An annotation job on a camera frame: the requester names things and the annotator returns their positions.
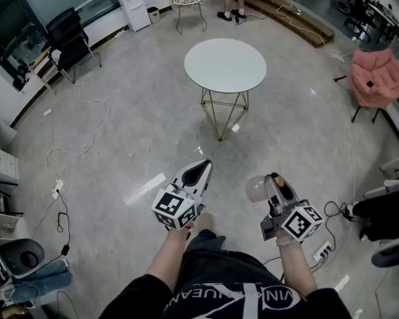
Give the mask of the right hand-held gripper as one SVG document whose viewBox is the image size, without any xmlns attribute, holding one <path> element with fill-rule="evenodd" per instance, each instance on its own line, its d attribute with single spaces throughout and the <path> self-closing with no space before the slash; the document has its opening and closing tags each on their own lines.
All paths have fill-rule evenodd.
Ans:
<svg viewBox="0 0 399 319">
<path fill-rule="evenodd" d="M 283 229 L 301 243 L 323 224 L 318 210 L 307 199 L 299 201 L 295 191 L 278 173 L 266 175 L 264 186 L 270 206 L 269 214 L 260 222 L 264 241 L 276 237 L 276 232 Z"/>
</svg>

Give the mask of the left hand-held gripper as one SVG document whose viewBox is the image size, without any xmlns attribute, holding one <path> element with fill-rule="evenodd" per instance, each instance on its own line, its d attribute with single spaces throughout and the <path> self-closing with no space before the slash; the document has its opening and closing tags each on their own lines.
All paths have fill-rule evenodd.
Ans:
<svg viewBox="0 0 399 319">
<path fill-rule="evenodd" d="M 168 230 L 194 227 L 201 212 L 213 166 L 211 160 L 194 161 L 181 167 L 165 189 L 160 189 L 151 206 L 157 221 Z"/>
</svg>

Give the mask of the person's right forearm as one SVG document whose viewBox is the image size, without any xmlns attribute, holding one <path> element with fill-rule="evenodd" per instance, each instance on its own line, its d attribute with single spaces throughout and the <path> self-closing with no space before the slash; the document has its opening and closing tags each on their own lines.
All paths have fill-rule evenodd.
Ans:
<svg viewBox="0 0 399 319">
<path fill-rule="evenodd" d="M 285 285 L 303 296 L 318 290 L 315 278 L 309 268 L 299 243 L 279 247 Z"/>
</svg>

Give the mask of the person's left forearm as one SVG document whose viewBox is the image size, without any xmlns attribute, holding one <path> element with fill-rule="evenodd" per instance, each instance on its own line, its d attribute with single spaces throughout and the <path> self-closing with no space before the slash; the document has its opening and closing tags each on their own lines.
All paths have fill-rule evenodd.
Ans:
<svg viewBox="0 0 399 319">
<path fill-rule="evenodd" d="M 183 228 L 181 231 L 170 229 L 164 243 L 146 270 L 146 274 L 161 280 L 172 293 L 177 285 L 189 231 L 188 228 Z"/>
</svg>

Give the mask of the round white table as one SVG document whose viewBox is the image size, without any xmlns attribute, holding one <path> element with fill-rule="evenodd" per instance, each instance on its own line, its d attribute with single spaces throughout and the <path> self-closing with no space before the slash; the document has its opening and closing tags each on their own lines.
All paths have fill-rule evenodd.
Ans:
<svg viewBox="0 0 399 319">
<path fill-rule="evenodd" d="M 185 56 L 184 70 L 201 87 L 201 106 L 211 106 L 208 116 L 221 142 L 249 110 L 249 93 L 264 81 L 267 64 L 251 45 L 220 38 L 192 47 Z M 231 108 L 223 130 L 218 130 L 215 106 Z"/>
</svg>

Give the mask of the tan shoe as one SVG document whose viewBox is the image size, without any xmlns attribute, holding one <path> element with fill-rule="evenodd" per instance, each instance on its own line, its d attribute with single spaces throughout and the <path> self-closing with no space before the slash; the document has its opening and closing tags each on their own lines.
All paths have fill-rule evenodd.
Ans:
<svg viewBox="0 0 399 319">
<path fill-rule="evenodd" d="M 213 215 L 211 213 L 202 213 L 198 218 L 198 231 L 213 231 Z"/>
</svg>

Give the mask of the white multi-socket power strip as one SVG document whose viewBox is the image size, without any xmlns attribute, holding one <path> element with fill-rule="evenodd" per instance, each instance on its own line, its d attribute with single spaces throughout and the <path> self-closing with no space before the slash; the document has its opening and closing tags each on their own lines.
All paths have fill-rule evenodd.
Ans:
<svg viewBox="0 0 399 319">
<path fill-rule="evenodd" d="M 329 240 L 326 240 L 313 254 L 313 259 L 317 263 L 325 261 L 329 254 L 333 251 L 333 245 Z"/>
</svg>

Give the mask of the black trousers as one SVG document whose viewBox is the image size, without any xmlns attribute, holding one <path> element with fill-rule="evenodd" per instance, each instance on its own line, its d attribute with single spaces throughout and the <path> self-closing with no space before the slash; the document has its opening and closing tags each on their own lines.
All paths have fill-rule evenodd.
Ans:
<svg viewBox="0 0 399 319">
<path fill-rule="evenodd" d="M 209 229 L 200 231 L 192 239 L 182 258 L 176 293 L 197 284 L 282 284 L 256 258 L 222 249 L 224 241 L 224 236 L 217 236 Z"/>
</svg>

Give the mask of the white metal rack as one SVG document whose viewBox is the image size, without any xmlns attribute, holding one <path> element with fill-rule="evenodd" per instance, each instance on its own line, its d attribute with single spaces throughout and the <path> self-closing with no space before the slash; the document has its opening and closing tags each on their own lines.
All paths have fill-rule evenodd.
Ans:
<svg viewBox="0 0 399 319">
<path fill-rule="evenodd" d="M 384 176 L 383 185 L 365 192 L 365 199 L 373 199 L 399 191 L 399 157 L 380 166 L 380 172 Z"/>
</svg>

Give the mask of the dark grey round appliance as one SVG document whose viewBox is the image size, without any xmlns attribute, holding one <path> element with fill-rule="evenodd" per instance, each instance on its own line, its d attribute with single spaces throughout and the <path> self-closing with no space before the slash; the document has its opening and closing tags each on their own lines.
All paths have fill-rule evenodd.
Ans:
<svg viewBox="0 0 399 319">
<path fill-rule="evenodd" d="M 378 268 L 389 268 L 399 265 L 399 238 L 382 245 L 372 255 L 371 262 Z"/>
<path fill-rule="evenodd" d="M 21 279 L 40 268 L 45 250 L 32 239 L 15 239 L 0 245 L 0 257 L 11 275 Z"/>
</svg>

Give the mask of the black printed t-shirt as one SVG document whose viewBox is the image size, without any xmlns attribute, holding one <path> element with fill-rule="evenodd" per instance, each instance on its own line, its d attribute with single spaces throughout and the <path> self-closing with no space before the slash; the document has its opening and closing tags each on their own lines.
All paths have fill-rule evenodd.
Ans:
<svg viewBox="0 0 399 319">
<path fill-rule="evenodd" d="M 134 279 L 99 319 L 352 319 L 333 288 L 308 296 L 284 284 L 193 284 L 172 294 L 155 276 Z"/>
</svg>

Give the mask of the pink padded chair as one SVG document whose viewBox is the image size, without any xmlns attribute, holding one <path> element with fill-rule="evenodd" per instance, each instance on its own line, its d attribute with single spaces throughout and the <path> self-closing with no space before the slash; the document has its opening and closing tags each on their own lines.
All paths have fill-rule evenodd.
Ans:
<svg viewBox="0 0 399 319">
<path fill-rule="evenodd" d="M 385 110 L 399 99 L 399 62 L 390 49 L 353 51 L 347 78 L 360 108 Z M 366 85 L 369 80 L 372 88 Z"/>
</svg>

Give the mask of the brown wooden step platform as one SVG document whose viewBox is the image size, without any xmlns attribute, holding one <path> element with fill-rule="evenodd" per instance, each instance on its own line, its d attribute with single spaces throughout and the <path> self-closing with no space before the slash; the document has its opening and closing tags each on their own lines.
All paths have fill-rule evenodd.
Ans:
<svg viewBox="0 0 399 319">
<path fill-rule="evenodd" d="M 245 0 L 245 5 L 278 22 L 316 49 L 334 41 L 334 31 L 287 0 Z M 300 15 L 296 14 L 297 9 L 301 10 Z"/>
</svg>

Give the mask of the white water dispenser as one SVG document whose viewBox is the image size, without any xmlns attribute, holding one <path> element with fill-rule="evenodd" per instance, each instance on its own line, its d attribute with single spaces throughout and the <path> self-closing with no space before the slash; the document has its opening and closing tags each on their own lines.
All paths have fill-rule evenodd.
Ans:
<svg viewBox="0 0 399 319">
<path fill-rule="evenodd" d="M 151 25 L 144 0 L 119 0 L 124 19 L 129 28 L 137 32 Z"/>
</svg>

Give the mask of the black office chair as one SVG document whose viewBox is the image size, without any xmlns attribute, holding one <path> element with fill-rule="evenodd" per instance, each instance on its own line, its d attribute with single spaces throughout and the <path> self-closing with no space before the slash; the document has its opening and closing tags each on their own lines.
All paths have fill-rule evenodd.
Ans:
<svg viewBox="0 0 399 319">
<path fill-rule="evenodd" d="M 57 15 L 47 24 L 46 30 L 51 45 L 49 59 L 73 84 L 80 62 L 92 58 L 98 67 L 102 66 L 100 55 L 93 53 L 88 44 L 88 36 L 74 7 Z"/>
</svg>

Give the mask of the white drawer cabinet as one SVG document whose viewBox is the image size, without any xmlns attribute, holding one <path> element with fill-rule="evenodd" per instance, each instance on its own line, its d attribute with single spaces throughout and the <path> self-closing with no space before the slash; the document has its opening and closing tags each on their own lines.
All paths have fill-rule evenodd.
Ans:
<svg viewBox="0 0 399 319">
<path fill-rule="evenodd" d="M 19 162 L 15 156 L 7 151 L 16 135 L 17 131 L 0 121 L 0 181 L 17 185 L 19 182 Z"/>
</svg>

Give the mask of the white open box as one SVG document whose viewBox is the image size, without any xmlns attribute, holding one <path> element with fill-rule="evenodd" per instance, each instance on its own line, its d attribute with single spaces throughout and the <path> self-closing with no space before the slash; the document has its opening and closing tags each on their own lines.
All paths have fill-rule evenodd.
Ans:
<svg viewBox="0 0 399 319">
<path fill-rule="evenodd" d="M 24 213 L 11 210 L 12 193 L 17 186 L 17 183 L 0 181 L 0 245 L 29 238 Z"/>
</svg>

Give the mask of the row of black desk chairs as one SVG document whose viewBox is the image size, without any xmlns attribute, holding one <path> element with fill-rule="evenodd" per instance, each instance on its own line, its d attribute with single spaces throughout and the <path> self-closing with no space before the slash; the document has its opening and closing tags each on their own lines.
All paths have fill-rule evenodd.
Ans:
<svg viewBox="0 0 399 319">
<path fill-rule="evenodd" d="M 353 27 L 357 37 L 376 44 L 399 40 L 398 0 L 338 0 L 346 15 L 345 27 Z"/>
</svg>

